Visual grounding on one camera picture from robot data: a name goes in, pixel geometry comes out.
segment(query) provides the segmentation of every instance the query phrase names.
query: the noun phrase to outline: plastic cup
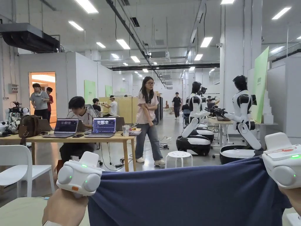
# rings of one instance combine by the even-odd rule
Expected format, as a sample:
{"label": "plastic cup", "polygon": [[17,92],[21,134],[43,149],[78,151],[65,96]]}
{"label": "plastic cup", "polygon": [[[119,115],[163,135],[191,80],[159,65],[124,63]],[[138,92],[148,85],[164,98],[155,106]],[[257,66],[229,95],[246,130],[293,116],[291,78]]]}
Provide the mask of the plastic cup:
{"label": "plastic cup", "polygon": [[124,125],[124,126],[122,126],[122,130],[123,130],[123,136],[128,137],[129,133],[130,133],[130,126]]}

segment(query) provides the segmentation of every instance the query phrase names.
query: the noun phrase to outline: green poster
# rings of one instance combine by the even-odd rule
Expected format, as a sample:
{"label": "green poster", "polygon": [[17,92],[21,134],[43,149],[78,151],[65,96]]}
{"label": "green poster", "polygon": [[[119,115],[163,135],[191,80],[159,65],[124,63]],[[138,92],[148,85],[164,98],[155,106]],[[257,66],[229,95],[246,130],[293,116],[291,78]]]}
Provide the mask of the green poster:
{"label": "green poster", "polygon": [[253,94],[256,95],[257,105],[252,106],[251,116],[258,123],[261,123],[262,118],[265,81],[268,69],[268,51],[269,47],[255,60]]}
{"label": "green poster", "polygon": [[105,90],[106,90],[106,97],[110,97],[111,95],[113,95],[113,88],[112,86],[107,86],[104,85]]}
{"label": "green poster", "polygon": [[93,99],[96,97],[96,86],[95,82],[84,80],[85,87],[85,103],[93,104]]}

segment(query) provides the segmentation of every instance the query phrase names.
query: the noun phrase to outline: laptop screen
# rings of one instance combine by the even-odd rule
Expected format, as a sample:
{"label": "laptop screen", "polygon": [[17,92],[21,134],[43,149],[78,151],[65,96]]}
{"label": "laptop screen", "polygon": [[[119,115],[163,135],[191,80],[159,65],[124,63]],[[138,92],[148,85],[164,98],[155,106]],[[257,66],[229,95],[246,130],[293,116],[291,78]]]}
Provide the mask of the laptop screen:
{"label": "laptop screen", "polygon": [[116,118],[93,118],[92,133],[115,133]]}
{"label": "laptop screen", "polygon": [[58,118],[54,133],[76,133],[77,118]]}

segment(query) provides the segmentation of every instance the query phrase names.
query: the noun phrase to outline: brown backpack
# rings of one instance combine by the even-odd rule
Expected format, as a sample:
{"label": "brown backpack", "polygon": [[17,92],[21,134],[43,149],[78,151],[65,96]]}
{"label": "brown backpack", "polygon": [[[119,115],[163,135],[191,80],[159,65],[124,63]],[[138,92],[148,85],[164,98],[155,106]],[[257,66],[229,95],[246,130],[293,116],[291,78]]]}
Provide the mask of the brown backpack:
{"label": "brown backpack", "polygon": [[20,119],[19,137],[20,144],[25,144],[27,137],[34,137],[40,134],[39,117],[36,115],[25,115]]}

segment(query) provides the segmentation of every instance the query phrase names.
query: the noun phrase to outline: pink t-shirt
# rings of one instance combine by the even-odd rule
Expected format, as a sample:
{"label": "pink t-shirt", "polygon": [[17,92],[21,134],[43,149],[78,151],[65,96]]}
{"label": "pink t-shirt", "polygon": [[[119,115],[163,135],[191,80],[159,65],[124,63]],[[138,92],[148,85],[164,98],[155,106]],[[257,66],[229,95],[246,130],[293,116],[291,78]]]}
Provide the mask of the pink t-shirt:
{"label": "pink t-shirt", "polygon": [[[138,113],[137,113],[137,123],[139,124],[147,124],[148,123],[148,119],[147,117],[145,116],[144,112],[143,112],[143,109],[141,107],[142,104],[145,104],[145,99],[143,98],[143,95],[142,95],[142,92],[139,93],[138,95],[138,106],[139,106],[139,110],[138,110]],[[152,106],[155,106],[155,105],[158,105],[159,104],[159,101],[157,99],[157,95],[156,93],[154,92],[154,97],[152,98],[151,100],[151,104],[148,103],[148,106],[149,107],[152,107]],[[155,119],[155,111],[153,110],[149,110],[148,111],[150,113],[150,119],[153,121]]]}

